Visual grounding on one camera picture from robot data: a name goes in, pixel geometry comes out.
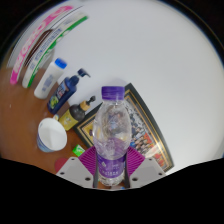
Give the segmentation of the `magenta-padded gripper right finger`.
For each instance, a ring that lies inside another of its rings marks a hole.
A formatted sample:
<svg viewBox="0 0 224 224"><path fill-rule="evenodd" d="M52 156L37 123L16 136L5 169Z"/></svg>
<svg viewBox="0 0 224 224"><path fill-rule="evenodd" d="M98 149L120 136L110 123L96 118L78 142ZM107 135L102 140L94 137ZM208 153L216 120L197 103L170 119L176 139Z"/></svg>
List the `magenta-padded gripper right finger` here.
<svg viewBox="0 0 224 224"><path fill-rule="evenodd" d="M140 188L165 176L165 172L154 158L145 158L137 150L128 149L125 168L126 188Z"/></svg>

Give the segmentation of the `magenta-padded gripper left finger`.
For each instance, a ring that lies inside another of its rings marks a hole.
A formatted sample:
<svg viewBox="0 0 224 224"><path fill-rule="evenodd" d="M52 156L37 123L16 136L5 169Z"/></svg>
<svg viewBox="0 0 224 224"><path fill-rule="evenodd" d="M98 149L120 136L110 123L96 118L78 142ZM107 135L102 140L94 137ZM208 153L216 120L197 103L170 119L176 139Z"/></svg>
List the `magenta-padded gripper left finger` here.
<svg viewBox="0 0 224 224"><path fill-rule="evenodd" d="M56 175L84 188L96 188L98 186L96 150L89 148L79 157L70 157Z"/></svg>

